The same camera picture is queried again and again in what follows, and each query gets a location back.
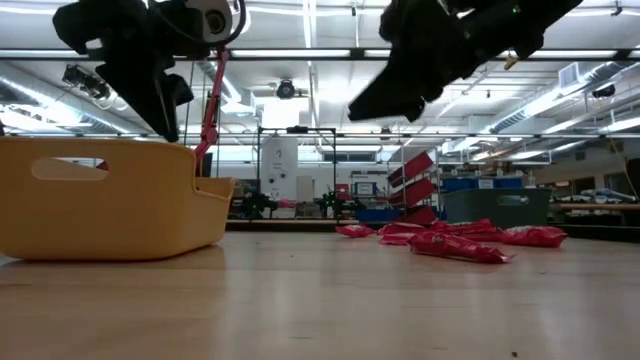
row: red rack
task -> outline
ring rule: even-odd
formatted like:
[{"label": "red rack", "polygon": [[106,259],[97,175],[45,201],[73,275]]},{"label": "red rack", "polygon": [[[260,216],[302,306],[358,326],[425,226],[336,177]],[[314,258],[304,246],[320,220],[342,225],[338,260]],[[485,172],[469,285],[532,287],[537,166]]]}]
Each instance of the red rack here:
[{"label": "red rack", "polygon": [[[407,193],[406,201],[404,199],[405,190]],[[400,189],[400,191],[391,195],[389,198],[389,204],[396,209],[415,206],[420,202],[420,200],[433,194],[434,191],[435,187],[431,181],[424,178],[410,184],[406,189]]]},{"label": "red rack", "polygon": [[437,219],[438,217],[433,213],[431,206],[415,206],[407,209],[407,212],[400,215],[396,221],[417,225],[429,225]]},{"label": "red rack", "polygon": [[402,177],[402,167],[391,173],[391,175],[387,177],[389,185],[394,188],[401,186],[418,174],[426,171],[431,165],[433,165],[433,160],[423,151],[404,165],[404,178]]}]

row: wooden table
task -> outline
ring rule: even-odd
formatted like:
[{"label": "wooden table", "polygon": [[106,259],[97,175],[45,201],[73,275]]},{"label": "wooden table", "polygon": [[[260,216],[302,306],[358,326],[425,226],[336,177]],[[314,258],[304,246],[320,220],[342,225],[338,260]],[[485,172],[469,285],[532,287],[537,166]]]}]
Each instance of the wooden table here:
[{"label": "wooden table", "polygon": [[9,262],[0,359],[637,359],[640,247],[505,251],[512,264],[479,265],[229,233],[159,262]]},{"label": "wooden table", "polygon": [[640,204],[550,204],[552,210],[610,210],[610,211],[640,211]]}]

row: ceiling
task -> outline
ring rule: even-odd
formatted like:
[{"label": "ceiling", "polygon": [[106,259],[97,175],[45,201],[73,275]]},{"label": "ceiling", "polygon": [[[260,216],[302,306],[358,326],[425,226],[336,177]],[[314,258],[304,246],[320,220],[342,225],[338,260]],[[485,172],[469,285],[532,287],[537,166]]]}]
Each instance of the ceiling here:
[{"label": "ceiling", "polygon": [[[240,48],[354,48],[388,47],[378,37],[380,9],[387,5],[386,0],[357,0],[355,4],[359,15],[351,16],[353,1],[316,0],[315,16],[309,16],[310,34],[305,38],[305,16],[303,6],[306,0],[247,0],[250,11],[250,25],[245,32],[231,44]],[[50,12],[65,1],[60,0],[11,0],[0,2],[0,48],[2,49],[65,49],[66,46],[56,36],[51,24]],[[621,5],[625,11],[619,16],[610,16],[607,11],[614,9],[615,1],[585,0],[571,16],[561,19],[546,33],[545,48],[562,49],[613,49],[630,48],[640,44],[640,0],[624,0]],[[62,74],[67,64],[73,61],[4,61],[4,65],[23,71],[27,77],[44,81],[63,91],[65,97],[89,98],[77,89],[67,89]],[[98,63],[79,63],[87,70],[93,70]],[[446,88],[443,96],[430,104],[423,116],[414,123],[404,118],[385,118],[368,122],[352,123],[347,118],[347,105],[385,66],[383,61],[234,61],[228,65],[226,76],[238,89],[253,91],[258,104],[273,102],[273,85],[281,79],[291,79],[296,88],[308,92],[310,87],[310,69],[317,74],[318,118],[316,126],[335,127],[345,133],[379,132],[381,127],[390,127],[394,132],[478,132],[484,122],[496,120],[500,114],[509,112],[526,104],[539,94],[558,83],[558,71],[568,66],[568,62],[520,62],[506,71],[504,64],[490,62],[481,66],[469,79],[459,79]],[[185,79],[191,78],[192,63],[178,62],[169,72],[179,74]],[[529,126],[521,127],[527,133],[543,132],[551,125],[562,123],[573,117],[594,109],[611,105],[618,98],[635,96],[635,87],[639,85],[640,72],[637,68],[626,71],[622,76],[611,79],[616,83],[618,93],[614,98],[597,100],[585,99],[582,93],[574,94],[570,99],[536,114],[534,118],[544,121],[528,120]],[[25,80],[23,86],[31,83]],[[202,116],[203,89],[209,89],[211,81],[193,66],[191,87],[195,100],[189,106],[178,108],[178,120],[181,127],[191,125],[189,132],[199,132],[198,124]],[[111,118],[123,119],[125,124],[132,123],[146,128],[146,124],[130,108],[122,110],[124,104],[108,110]],[[313,124],[309,112],[308,100],[301,105],[299,123]],[[253,116],[222,117],[224,131],[230,133],[255,132],[257,120]],[[113,129],[102,132],[116,132]],[[191,140],[196,143],[197,137]],[[429,149],[440,145],[446,139],[414,139],[411,146]],[[252,139],[223,139],[228,145],[251,145]],[[379,139],[345,138],[342,145],[380,144]],[[484,142],[471,146],[476,152],[483,151]]]}]

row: red snack wrapper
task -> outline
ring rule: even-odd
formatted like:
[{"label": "red snack wrapper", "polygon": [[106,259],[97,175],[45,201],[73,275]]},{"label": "red snack wrapper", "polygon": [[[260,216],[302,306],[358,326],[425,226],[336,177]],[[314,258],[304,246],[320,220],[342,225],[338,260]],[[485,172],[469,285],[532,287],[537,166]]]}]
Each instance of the red snack wrapper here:
[{"label": "red snack wrapper", "polygon": [[387,234],[380,239],[381,245],[407,246],[416,234]]},{"label": "red snack wrapper", "polygon": [[364,225],[336,226],[336,232],[350,238],[362,238],[375,234],[375,230]]},{"label": "red snack wrapper", "polygon": [[550,226],[519,226],[504,231],[502,243],[509,245],[560,247],[567,234]]},{"label": "red snack wrapper", "polygon": [[504,242],[505,239],[508,240],[511,237],[510,235],[505,234],[503,231],[498,229],[496,229],[493,232],[462,234],[459,236],[462,236],[465,239],[469,239],[477,242]]},{"label": "red snack wrapper", "polygon": [[489,219],[459,224],[448,224],[438,221],[433,224],[429,230],[453,235],[497,232],[496,227],[491,224]]},{"label": "red snack wrapper", "polygon": [[390,234],[420,234],[425,231],[429,231],[422,225],[408,224],[408,223],[391,223],[385,225],[382,229],[378,230],[378,235],[390,235]]},{"label": "red snack wrapper", "polygon": [[411,251],[454,259],[473,260],[484,264],[506,264],[511,258],[500,250],[459,236],[426,232],[411,240]]}]

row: wall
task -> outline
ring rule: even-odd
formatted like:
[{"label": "wall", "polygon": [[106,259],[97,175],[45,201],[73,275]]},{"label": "wall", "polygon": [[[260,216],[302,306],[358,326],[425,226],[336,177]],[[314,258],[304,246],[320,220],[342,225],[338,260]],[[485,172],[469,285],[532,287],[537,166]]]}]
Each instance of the wall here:
[{"label": "wall", "polygon": [[534,170],[536,183],[546,184],[595,177],[596,188],[606,187],[604,181],[606,175],[623,172],[627,159],[640,157],[640,141],[625,141],[624,150],[620,153],[622,157],[609,152],[604,144],[586,149],[585,153],[586,159],[583,161],[576,161],[572,152],[570,157],[560,159],[556,164]]},{"label": "wall", "polygon": [[[338,184],[351,184],[351,171],[353,170],[377,170],[386,171],[385,165],[339,165],[336,173],[336,183]],[[212,175],[215,176],[215,163],[211,170]],[[314,197],[321,197],[326,193],[328,187],[333,189],[333,166],[331,164],[300,164],[298,166],[298,175],[313,176],[315,180],[315,194]],[[253,165],[220,165],[220,177],[234,177],[236,179],[255,179],[256,169]],[[357,181],[370,181],[376,182],[379,189],[387,187],[386,176],[369,176],[369,179]]]}]

